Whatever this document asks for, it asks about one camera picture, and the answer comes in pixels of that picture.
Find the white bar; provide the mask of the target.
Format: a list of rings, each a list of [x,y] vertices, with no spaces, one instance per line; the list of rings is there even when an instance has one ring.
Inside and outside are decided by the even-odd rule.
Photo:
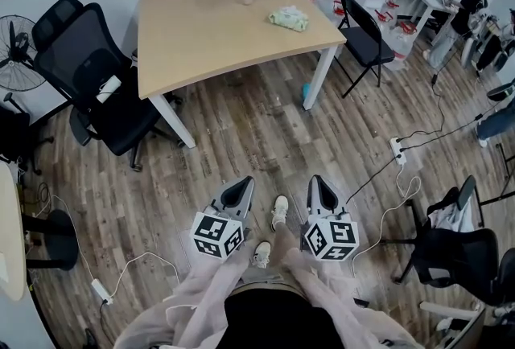
[[[420,310],[424,310],[444,318],[456,318],[468,321],[474,319],[483,312],[482,307],[478,310],[463,310],[426,301],[420,302],[418,307]]]

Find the black folding chair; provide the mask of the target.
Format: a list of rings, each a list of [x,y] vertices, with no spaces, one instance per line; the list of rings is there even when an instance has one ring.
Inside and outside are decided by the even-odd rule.
[[[394,60],[394,52],[383,39],[383,35],[372,15],[356,0],[340,0],[344,18],[338,30],[346,38],[345,47],[354,59],[364,68],[349,89],[342,95],[344,99],[371,71],[381,86],[382,66]]]

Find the green wet wipe pack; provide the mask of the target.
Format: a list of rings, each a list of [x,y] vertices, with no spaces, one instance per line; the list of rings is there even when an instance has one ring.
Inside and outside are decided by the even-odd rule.
[[[270,23],[296,32],[304,32],[309,24],[309,18],[296,6],[285,6],[272,12],[268,19]]]

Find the light wooden table white legs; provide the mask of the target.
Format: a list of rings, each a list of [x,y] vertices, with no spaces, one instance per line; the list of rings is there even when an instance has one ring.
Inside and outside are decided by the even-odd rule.
[[[304,32],[276,26],[268,16],[296,6],[309,18]],[[338,46],[346,38],[310,0],[139,0],[138,92],[185,146],[196,142],[165,95],[208,78],[285,57],[320,51],[303,101],[315,103]]]

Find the person's torso black top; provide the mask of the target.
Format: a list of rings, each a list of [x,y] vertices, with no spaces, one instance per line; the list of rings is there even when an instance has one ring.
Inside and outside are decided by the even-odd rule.
[[[216,349],[344,349],[328,312],[281,289],[250,289],[225,300],[228,328]]]

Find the group of clear water jugs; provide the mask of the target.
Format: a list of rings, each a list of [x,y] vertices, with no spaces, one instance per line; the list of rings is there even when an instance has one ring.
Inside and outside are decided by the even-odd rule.
[[[343,22],[345,13],[341,0],[311,0],[337,27]],[[392,62],[385,66],[392,72],[406,68],[406,58],[410,54],[418,29],[411,22],[399,20],[394,0],[380,2],[380,9],[373,9],[372,16],[381,31],[381,37],[393,51]]]

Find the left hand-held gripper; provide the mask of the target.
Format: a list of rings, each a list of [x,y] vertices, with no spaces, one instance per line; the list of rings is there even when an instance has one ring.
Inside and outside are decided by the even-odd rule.
[[[254,188],[251,176],[224,183],[212,202],[196,213],[189,236],[198,253],[227,259],[241,247],[250,233]]]

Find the white bottle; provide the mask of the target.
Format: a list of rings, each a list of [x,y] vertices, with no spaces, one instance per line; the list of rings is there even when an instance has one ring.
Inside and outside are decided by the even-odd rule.
[[[121,81],[116,76],[111,76],[101,87],[96,95],[100,103],[104,103],[110,96],[112,96],[121,86]]]

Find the black mesh office chair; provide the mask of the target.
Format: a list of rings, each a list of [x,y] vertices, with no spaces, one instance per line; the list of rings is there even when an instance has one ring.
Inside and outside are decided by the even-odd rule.
[[[463,207],[469,198],[477,196],[476,180],[470,175],[462,187],[452,187],[443,199],[455,199]],[[476,228],[473,232],[431,228],[427,210],[426,218],[421,220],[418,203],[409,199],[406,204],[414,218],[415,237],[379,241],[414,247],[402,275],[395,277],[394,283],[403,283],[414,269],[424,285],[440,289],[459,285],[489,306],[515,303],[515,248],[501,256],[496,234],[488,228]]]
[[[138,69],[114,42],[100,5],[58,0],[32,29],[35,70],[72,105],[69,124],[81,146],[104,142],[115,155],[130,154],[130,168],[140,171],[138,148],[148,133],[177,146],[183,141],[156,124],[161,115],[138,94]],[[96,95],[111,77],[120,88],[103,104]]]

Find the grey curved panel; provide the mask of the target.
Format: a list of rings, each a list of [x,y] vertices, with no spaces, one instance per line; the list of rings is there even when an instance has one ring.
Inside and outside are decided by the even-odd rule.
[[[458,310],[455,318],[466,321],[467,325],[444,349],[476,349],[482,335],[485,315],[484,305],[478,306],[477,310]]]

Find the round wooden table black base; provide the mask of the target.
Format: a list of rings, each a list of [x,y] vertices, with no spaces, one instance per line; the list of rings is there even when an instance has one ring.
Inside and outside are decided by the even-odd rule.
[[[26,258],[25,233],[43,235],[49,258]],[[55,209],[45,219],[22,213],[19,191],[7,164],[0,161],[0,289],[16,302],[27,287],[28,269],[74,268],[79,247],[72,219],[66,211]]]

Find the white power strip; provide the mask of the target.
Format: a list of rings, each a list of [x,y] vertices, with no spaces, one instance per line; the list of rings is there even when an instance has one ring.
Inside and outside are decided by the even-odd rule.
[[[403,146],[400,138],[391,138],[389,140],[390,148],[393,152],[394,160],[399,166],[406,164],[406,155],[403,153]]]
[[[91,286],[104,304],[111,305],[113,303],[112,294],[104,287],[99,279],[94,278],[91,282]]]

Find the person's legs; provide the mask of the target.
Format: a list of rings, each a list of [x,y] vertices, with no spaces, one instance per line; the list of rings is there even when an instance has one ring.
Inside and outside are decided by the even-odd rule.
[[[290,270],[282,263],[286,254],[297,246],[297,242],[286,224],[278,224],[276,227],[274,242],[271,244],[270,262],[266,269],[259,269],[252,265],[241,275],[239,286],[265,286],[287,287],[300,289]]]

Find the white cloth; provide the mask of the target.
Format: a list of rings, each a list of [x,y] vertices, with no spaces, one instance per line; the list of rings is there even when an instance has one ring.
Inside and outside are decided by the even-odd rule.
[[[453,232],[473,232],[476,230],[472,221],[472,199],[463,207],[455,199],[443,199],[427,209],[431,228],[441,228]]]

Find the person's right forearm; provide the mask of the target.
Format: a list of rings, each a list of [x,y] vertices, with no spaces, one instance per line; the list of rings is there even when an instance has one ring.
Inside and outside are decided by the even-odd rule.
[[[282,259],[310,303],[331,316],[345,349],[425,349],[397,321],[382,311],[362,308],[353,299],[356,280],[337,263],[318,262],[298,248]]]

